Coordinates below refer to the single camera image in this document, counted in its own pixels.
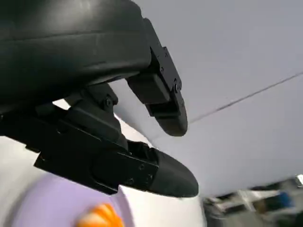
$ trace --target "white surface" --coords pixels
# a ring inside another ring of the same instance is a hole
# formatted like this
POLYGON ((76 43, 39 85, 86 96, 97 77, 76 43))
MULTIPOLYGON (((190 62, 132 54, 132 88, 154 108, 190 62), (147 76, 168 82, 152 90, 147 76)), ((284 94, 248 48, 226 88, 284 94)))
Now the white surface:
MULTIPOLYGON (((56 103, 63 107, 65 102, 56 103)), ((136 130, 121 122, 124 135, 134 141, 147 139, 136 130)), ((10 227, 9 219, 22 194, 31 183, 44 173, 33 167, 37 154, 24 149, 24 145, 0 137, 0 226, 10 227)), ((203 212, 199 197, 176 199, 121 187, 127 195, 134 224, 138 227, 203 227, 203 212)))
POLYGON ((303 173, 303 77, 191 125, 183 138, 153 143, 187 165, 204 195, 303 173))
POLYGON ((205 195, 298 173, 303 107, 295 81, 216 110, 303 72, 303 1, 134 1, 169 48, 191 125, 185 137, 168 137, 125 81, 112 84, 116 114, 193 170, 205 195))
POLYGON ((177 199, 123 188, 137 227, 204 227, 199 197, 177 199))

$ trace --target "ceiling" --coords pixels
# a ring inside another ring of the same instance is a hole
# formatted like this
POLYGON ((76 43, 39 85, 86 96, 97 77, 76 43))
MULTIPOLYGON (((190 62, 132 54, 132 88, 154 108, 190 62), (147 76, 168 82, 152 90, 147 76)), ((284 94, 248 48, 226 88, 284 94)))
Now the ceiling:
POLYGON ((189 131, 166 135, 125 81, 115 112, 187 165, 203 195, 303 173, 301 0, 136 0, 183 82, 189 131))

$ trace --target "bolt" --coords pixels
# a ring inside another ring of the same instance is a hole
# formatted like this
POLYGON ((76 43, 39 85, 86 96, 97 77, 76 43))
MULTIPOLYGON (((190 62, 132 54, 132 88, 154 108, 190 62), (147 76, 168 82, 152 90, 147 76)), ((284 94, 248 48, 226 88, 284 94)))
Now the bolt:
POLYGON ((140 170, 143 170, 145 168, 145 166, 143 165, 143 164, 141 164, 140 166, 139 166, 139 169, 140 170))

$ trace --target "ceiling seam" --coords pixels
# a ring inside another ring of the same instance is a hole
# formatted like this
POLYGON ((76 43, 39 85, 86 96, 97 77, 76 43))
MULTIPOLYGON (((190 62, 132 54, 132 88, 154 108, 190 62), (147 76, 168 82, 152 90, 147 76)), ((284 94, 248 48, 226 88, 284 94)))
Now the ceiling seam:
MULTIPOLYGON (((290 80, 292 80, 292 79, 295 79, 295 78, 297 78, 297 77, 300 77, 300 76, 303 76, 303 72, 296 73, 296 74, 294 74, 294 75, 291 76, 291 77, 288 77, 288 78, 286 78, 286 79, 284 79, 284 80, 281 80, 281 81, 279 81, 279 82, 277 82, 277 83, 274 83, 274 84, 269 85, 269 86, 267 86, 267 87, 265 87, 265 88, 263 88, 263 89, 260 89, 260 90, 258 90, 258 91, 256 91, 256 92, 253 92, 253 93, 251 93, 251 94, 249 94, 249 95, 247 95, 247 96, 244 96, 244 97, 239 98, 239 99, 237 99, 237 100, 235 100, 235 101, 232 101, 232 102, 230 102, 230 103, 228 103, 228 104, 226 104, 226 105, 223 105, 223 106, 221 106, 221 107, 219 107, 219 108, 217 108, 217 109, 215 109, 215 110, 212 110, 212 111, 209 111, 209 112, 207 112, 207 113, 205 113, 205 114, 202 114, 202 115, 200 115, 200 116, 194 118, 193 120, 189 121, 189 122, 188 122, 188 126, 190 127, 190 125, 192 125, 193 123, 196 123, 196 122, 198 122, 198 121, 200 121, 200 120, 202 120, 202 119, 204 119, 204 118, 206 118, 206 117, 208 117, 208 116, 210 116, 210 115, 212 115, 212 114, 214 114, 214 113, 216 113, 216 112, 219 112, 219 111, 221 111, 221 110, 227 109, 227 108, 229 108, 229 107, 231 107, 231 106, 233 106, 233 105, 235 105, 235 104, 237 104, 237 103, 240 103, 240 102, 242 102, 242 101, 244 101, 244 100, 246 100, 246 99, 248 99, 248 98, 251 98, 251 97, 253 97, 253 96, 255 96, 255 95, 258 95, 258 94, 260 94, 260 93, 262 93, 262 92, 264 92, 264 91, 267 91, 267 90, 269 90, 269 89, 272 89, 272 88, 274 88, 274 87, 276 87, 276 86, 279 86, 279 85, 281 85, 281 84, 283 84, 283 83, 285 83, 285 82, 288 82, 288 81, 290 81, 290 80)), ((156 137, 154 137, 154 138, 151 138, 150 141, 155 142, 155 140, 158 140, 158 139, 164 138, 164 137, 166 137, 166 135, 164 135, 164 136, 156 136, 156 137)))

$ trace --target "black plastic part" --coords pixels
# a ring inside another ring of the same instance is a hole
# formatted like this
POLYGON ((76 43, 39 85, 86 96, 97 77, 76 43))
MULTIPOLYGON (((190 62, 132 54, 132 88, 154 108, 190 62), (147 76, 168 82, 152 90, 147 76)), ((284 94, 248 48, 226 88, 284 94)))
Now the black plastic part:
POLYGON ((43 115, 35 109, 10 113, 0 130, 39 153, 36 167, 107 194, 119 185, 164 196, 198 194, 192 173, 172 157, 142 142, 124 146, 110 138, 120 131, 118 124, 98 119, 104 116, 91 105, 82 100, 68 111, 53 106, 43 115), (112 124, 106 137, 104 124, 112 124))
POLYGON ((95 100, 95 102, 101 107, 101 109, 110 109, 118 104, 118 97, 108 84, 96 84, 87 86, 86 91, 88 95, 95 100))
POLYGON ((235 214, 245 210, 247 210, 246 206, 244 204, 240 204, 226 209, 224 215, 235 214))
POLYGON ((155 150, 159 159, 159 169, 150 191, 174 197, 194 197, 199 193, 195 176, 183 164, 171 156, 155 150))
POLYGON ((130 0, 10 0, 0 7, 0 113, 67 96, 151 62, 130 0))
POLYGON ((148 19, 145 30, 151 47, 151 64, 141 74, 127 78, 127 83, 138 99, 163 130, 171 136, 183 136, 188 122, 182 82, 166 47, 162 47, 148 19))
POLYGON ((210 206, 203 204, 202 210, 204 211, 207 226, 224 227, 222 220, 216 217, 216 214, 214 214, 213 209, 210 206))
POLYGON ((145 105, 162 104, 170 101, 169 91, 155 73, 142 73, 127 79, 128 86, 145 105))
POLYGON ((3 131, 1 130, 1 122, 3 120, 3 115, 0 114, 0 136, 3 136, 3 131))

